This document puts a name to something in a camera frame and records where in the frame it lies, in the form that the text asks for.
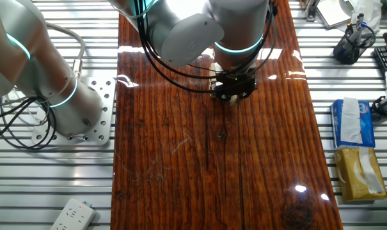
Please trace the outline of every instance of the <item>black pen holder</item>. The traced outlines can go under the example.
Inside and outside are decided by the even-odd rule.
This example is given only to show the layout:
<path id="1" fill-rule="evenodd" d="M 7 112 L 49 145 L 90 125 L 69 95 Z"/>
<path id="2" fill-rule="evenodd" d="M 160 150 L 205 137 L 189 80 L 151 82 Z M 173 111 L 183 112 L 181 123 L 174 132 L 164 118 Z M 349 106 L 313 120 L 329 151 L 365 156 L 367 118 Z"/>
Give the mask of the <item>black pen holder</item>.
<path id="1" fill-rule="evenodd" d="M 333 55 L 334 58 L 345 65 L 352 65 L 355 62 L 358 61 L 359 57 L 371 46 L 374 45 L 376 37 L 374 31 L 370 27 L 366 27 L 372 35 L 364 40 L 361 44 L 357 45 L 354 42 L 352 42 L 349 37 L 350 34 L 353 34 L 355 24 L 352 25 L 352 28 L 347 28 L 345 30 L 345 34 L 338 42 L 336 47 L 334 48 Z M 348 49 L 344 49 L 344 45 L 348 43 Z"/>

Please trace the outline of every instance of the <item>white tissue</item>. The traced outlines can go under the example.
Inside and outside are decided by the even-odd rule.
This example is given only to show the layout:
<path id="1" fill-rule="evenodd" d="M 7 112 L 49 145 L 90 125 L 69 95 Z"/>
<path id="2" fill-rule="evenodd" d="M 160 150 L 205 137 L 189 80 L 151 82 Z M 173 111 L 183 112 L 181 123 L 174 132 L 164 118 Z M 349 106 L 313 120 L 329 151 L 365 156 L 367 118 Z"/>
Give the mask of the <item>white tissue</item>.
<path id="1" fill-rule="evenodd" d="M 378 177 L 371 166 L 368 148 L 359 147 L 359 161 L 361 162 L 361 168 L 364 172 L 369 192 L 372 194 L 384 192 L 384 187 L 381 185 L 381 182 L 378 180 Z"/>
<path id="2" fill-rule="evenodd" d="M 355 24 L 357 16 L 360 13 L 364 14 L 364 22 L 371 27 L 375 33 L 380 31 L 379 24 L 381 23 L 381 6 L 383 5 L 379 0 L 350 0 L 354 5 L 352 11 L 351 23 Z"/>
<path id="3" fill-rule="evenodd" d="M 341 141 L 362 144 L 359 104 L 355 98 L 344 98 L 341 115 Z"/>

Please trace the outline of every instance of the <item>power strip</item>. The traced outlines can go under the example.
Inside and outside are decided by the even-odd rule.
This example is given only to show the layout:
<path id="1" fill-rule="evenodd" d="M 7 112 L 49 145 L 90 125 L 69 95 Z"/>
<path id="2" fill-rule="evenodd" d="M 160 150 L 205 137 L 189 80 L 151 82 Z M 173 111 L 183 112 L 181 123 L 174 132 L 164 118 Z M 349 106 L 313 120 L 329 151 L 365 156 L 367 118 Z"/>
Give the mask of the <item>power strip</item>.
<path id="1" fill-rule="evenodd" d="M 71 199 L 55 221 L 51 230 L 85 230 L 96 211 L 87 205 Z"/>

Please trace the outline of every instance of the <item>wood grain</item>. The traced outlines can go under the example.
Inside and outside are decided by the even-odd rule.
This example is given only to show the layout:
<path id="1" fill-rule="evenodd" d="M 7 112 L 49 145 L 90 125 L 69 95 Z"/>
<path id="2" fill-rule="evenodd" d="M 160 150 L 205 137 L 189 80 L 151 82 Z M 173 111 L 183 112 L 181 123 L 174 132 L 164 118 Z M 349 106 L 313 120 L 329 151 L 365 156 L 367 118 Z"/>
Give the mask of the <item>wood grain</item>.
<path id="1" fill-rule="evenodd" d="M 236 107 L 167 83 L 120 18 L 111 229 L 342 229 L 288 3 L 278 11 L 277 49 Z"/>

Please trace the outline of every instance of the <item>tissue box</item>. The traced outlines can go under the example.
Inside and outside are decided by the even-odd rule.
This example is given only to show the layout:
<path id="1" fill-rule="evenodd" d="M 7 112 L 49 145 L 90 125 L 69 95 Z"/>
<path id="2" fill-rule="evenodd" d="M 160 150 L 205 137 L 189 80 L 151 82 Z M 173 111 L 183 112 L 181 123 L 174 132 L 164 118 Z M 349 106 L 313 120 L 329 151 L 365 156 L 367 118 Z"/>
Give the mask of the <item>tissue box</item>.
<path id="1" fill-rule="evenodd" d="M 342 149 L 334 154 L 344 202 L 356 200 L 375 200 L 387 198 L 385 184 L 375 151 L 369 148 L 369 161 L 375 175 L 384 188 L 384 192 L 370 193 L 359 160 L 359 148 Z"/>
<path id="2" fill-rule="evenodd" d="M 341 150 L 344 148 L 357 147 L 375 147 L 374 128 L 372 126 L 370 104 L 368 102 L 358 101 L 359 103 L 359 122 L 361 124 L 362 144 L 341 141 L 341 115 L 342 104 L 344 100 L 336 100 L 330 107 L 331 120 L 333 123 L 334 149 Z"/>

